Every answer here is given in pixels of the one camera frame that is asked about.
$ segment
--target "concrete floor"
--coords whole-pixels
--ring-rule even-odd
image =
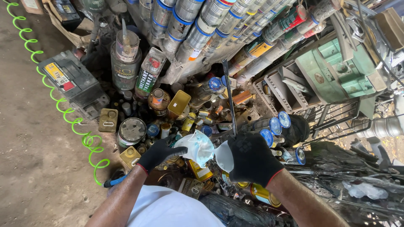
[[[6,6],[0,1],[0,226],[84,226],[107,190],[94,182],[94,168],[88,162],[90,151],[55,108],[50,88],[42,84]],[[20,21],[21,27],[33,29],[26,37],[39,40],[29,45],[45,52],[39,60],[73,49],[47,14],[27,14],[22,5],[10,9],[27,17]],[[68,118],[77,116],[73,113]],[[97,128],[96,122],[87,122],[77,131],[96,135]],[[111,159],[108,168],[97,171],[101,182],[113,163],[119,162],[118,152],[112,153],[115,140],[103,138],[104,152],[94,153],[92,158],[94,163]]]

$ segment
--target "hand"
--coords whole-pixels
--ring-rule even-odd
[[[175,135],[169,135],[164,139],[157,140],[137,161],[136,165],[140,165],[149,175],[154,167],[164,161],[170,159],[171,156],[178,156],[188,153],[187,147],[169,148],[168,145],[175,138]]]
[[[266,187],[285,167],[274,157],[265,139],[258,133],[238,134],[228,144],[234,160],[232,182],[253,182]]]

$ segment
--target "blue can lid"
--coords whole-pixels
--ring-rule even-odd
[[[211,88],[213,91],[219,91],[221,86],[222,83],[220,82],[219,78],[212,77],[209,79],[209,88]]]
[[[304,150],[301,147],[296,148],[296,159],[301,165],[306,164],[306,155],[304,155]]]
[[[265,141],[268,144],[268,147],[272,147],[272,143],[274,142],[274,138],[272,137],[272,133],[268,129],[263,129],[259,131],[259,134],[264,137]]]
[[[222,84],[223,84],[224,86],[227,86],[227,84],[226,84],[226,76],[222,76],[222,77],[220,78],[220,80],[222,81]]]
[[[269,120],[269,128],[275,136],[282,133],[282,125],[280,124],[280,120],[276,117],[273,117]]]
[[[253,32],[253,35],[254,35],[255,37],[258,37],[258,36],[260,36],[261,34],[262,34],[262,30],[259,31],[259,32]]]
[[[281,111],[278,113],[278,118],[280,120],[280,124],[282,125],[282,127],[284,128],[289,128],[290,125],[292,124],[290,122],[290,117],[289,114],[287,114],[285,111]]]
[[[213,130],[212,130],[211,127],[209,127],[209,126],[207,126],[207,125],[204,125],[204,126],[202,126],[202,128],[201,128],[201,132],[202,132],[203,134],[205,134],[207,137],[210,137],[210,136],[212,135],[212,133],[213,133]]]
[[[147,133],[149,136],[155,137],[155,136],[158,135],[159,132],[160,132],[160,129],[159,129],[159,127],[158,127],[157,125],[155,125],[155,124],[149,124],[149,125],[147,126],[146,133]]]

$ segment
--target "white shirt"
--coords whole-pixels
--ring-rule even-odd
[[[224,226],[198,200],[169,188],[143,185],[127,227],[178,227],[181,225]]]

